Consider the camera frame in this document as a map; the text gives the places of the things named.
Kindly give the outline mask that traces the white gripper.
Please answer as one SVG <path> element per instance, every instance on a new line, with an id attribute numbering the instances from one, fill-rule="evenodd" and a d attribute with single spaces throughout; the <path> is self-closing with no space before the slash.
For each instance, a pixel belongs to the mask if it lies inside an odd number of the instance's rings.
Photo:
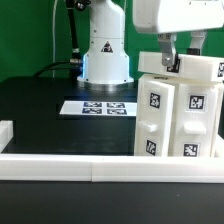
<path id="1" fill-rule="evenodd" d="M 175 32 L 192 31 L 187 54 L 201 55 L 204 30 L 224 25 L 224 0 L 133 0 L 132 14 L 139 33 L 159 34 L 162 65 L 171 67 L 176 58 Z"/>

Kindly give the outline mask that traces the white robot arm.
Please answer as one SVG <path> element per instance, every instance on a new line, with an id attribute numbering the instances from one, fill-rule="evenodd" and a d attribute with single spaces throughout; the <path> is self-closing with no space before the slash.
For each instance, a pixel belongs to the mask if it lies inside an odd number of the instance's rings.
<path id="1" fill-rule="evenodd" d="M 161 64 L 171 67 L 178 60 L 176 34 L 224 26 L 224 0 L 132 0 L 132 18 L 137 32 L 159 36 Z M 112 0 L 90 0 L 90 46 L 81 85 L 114 91 L 133 82 L 124 35 L 124 10 Z"/>

